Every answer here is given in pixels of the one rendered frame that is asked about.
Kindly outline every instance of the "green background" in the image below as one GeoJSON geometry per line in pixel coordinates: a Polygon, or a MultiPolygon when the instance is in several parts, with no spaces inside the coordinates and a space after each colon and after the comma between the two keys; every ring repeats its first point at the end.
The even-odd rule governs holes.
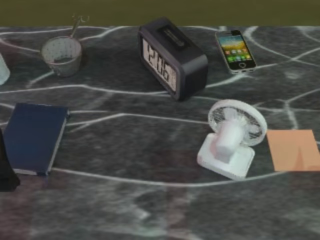
{"type": "Polygon", "coordinates": [[[320,0],[1,0],[0,26],[141,25],[166,16],[176,25],[320,25],[320,0]]]}

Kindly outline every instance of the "marble surface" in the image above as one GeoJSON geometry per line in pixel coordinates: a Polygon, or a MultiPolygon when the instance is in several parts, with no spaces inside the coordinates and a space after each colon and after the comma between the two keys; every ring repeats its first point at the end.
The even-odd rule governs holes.
{"type": "Polygon", "coordinates": [[[320,27],[183,27],[210,61],[206,89],[185,102],[142,66],[137,29],[81,27],[83,67],[58,78],[39,49],[70,27],[0,28],[11,70],[1,127],[17,102],[72,113],[50,177],[20,176],[16,192],[0,195],[0,239],[320,239],[320,174],[274,172],[266,140],[242,182],[196,163],[221,99],[256,106],[270,129],[313,129],[320,143],[320,27]],[[252,74],[230,75],[214,44],[215,31],[237,28],[252,74]]]}

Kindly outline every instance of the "phone bezel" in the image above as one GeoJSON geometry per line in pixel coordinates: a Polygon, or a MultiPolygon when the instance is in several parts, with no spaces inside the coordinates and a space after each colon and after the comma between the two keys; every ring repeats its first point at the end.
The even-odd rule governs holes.
{"type": "Polygon", "coordinates": [[[244,39],[243,35],[241,34],[241,32],[239,30],[233,30],[233,31],[220,31],[220,32],[216,32],[215,33],[215,40],[218,44],[218,47],[220,49],[220,52],[222,54],[222,57],[225,61],[225,64],[227,65],[229,71],[233,74],[237,74],[237,73],[244,73],[244,72],[253,72],[253,70],[257,67],[257,63],[254,59],[254,56],[252,55],[251,51],[250,51],[250,48],[246,42],[246,40],[244,39]],[[220,41],[219,41],[219,37],[228,37],[228,36],[241,36],[243,42],[244,42],[244,45],[245,47],[247,48],[248,50],[248,53],[250,54],[251,56],[251,61],[239,61],[237,62],[236,64],[233,64],[233,63],[229,63],[228,60],[227,60],[227,56],[225,55],[225,52],[220,44],[220,41]],[[239,64],[240,63],[245,63],[246,64],[246,67],[240,67],[239,64]]]}

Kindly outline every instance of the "orange square paper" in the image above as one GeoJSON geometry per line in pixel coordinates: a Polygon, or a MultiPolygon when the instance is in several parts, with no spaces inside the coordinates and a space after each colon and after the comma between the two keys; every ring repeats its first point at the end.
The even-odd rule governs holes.
{"type": "Polygon", "coordinates": [[[276,172],[320,171],[320,153],[312,130],[268,130],[276,172]]]}

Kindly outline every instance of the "2:06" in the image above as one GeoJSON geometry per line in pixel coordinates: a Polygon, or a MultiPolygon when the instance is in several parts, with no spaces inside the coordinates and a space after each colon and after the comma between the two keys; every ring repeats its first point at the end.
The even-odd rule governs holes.
{"type": "Polygon", "coordinates": [[[149,44],[148,44],[147,50],[149,53],[149,56],[148,56],[149,63],[151,64],[151,66],[155,67],[157,73],[163,76],[163,78],[168,82],[169,73],[166,70],[166,68],[169,67],[169,65],[158,53],[156,54],[156,51],[149,44]]]}

